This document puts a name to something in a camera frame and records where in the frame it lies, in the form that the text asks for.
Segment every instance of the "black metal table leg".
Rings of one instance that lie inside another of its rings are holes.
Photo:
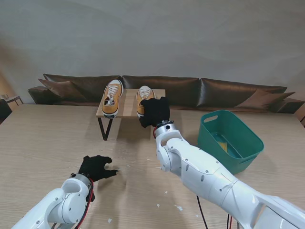
[[[103,139],[104,139],[104,141],[107,141],[113,119],[109,120],[106,133],[104,131],[104,126],[103,126],[102,118],[97,118],[97,120],[99,121],[99,124],[100,124],[100,128],[101,128]]]

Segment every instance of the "red cable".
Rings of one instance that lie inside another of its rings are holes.
[[[157,126],[154,128],[154,130],[152,132],[154,138],[156,138],[156,134],[154,133],[156,131],[156,129],[157,129]]]
[[[231,216],[231,219],[230,219],[230,229],[231,229],[231,226],[232,226],[232,216]]]
[[[83,223],[83,221],[84,221],[84,219],[85,219],[85,217],[86,217],[86,215],[87,215],[87,212],[88,212],[88,209],[89,209],[90,202],[91,202],[91,200],[92,200],[92,196],[93,196],[93,180],[91,180],[90,178],[89,178],[89,180],[91,181],[91,184],[92,184],[92,187],[91,187],[92,192],[91,192],[90,197],[89,197],[89,199],[88,199],[88,204],[87,204],[87,207],[86,207],[85,212],[84,212],[84,214],[83,214],[82,220],[81,220],[81,221],[79,222],[79,224],[75,227],[75,229],[80,228],[81,224]]]

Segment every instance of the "throw pillow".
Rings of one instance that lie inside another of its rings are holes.
[[[263,90],[256,90],[254,94],[236,107],[267,110],[273,103],[277,103],[292,95],[294,92],[272,94]]]
[[[70,81],[51,82],[48,80],[39,79],[51,92],[58,95],[62,100],[70,100],[76,102],[86,102],[86,98],[76,89]]]

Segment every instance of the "chair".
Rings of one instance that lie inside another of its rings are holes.
[[[0,124],[11,114],[11,109],[4,99],[0,99]]]

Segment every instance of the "white wall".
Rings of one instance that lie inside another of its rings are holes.
[[[26,103],[43,73],[207,77],[305,99],[305,2],[2,0],[0,72]]]

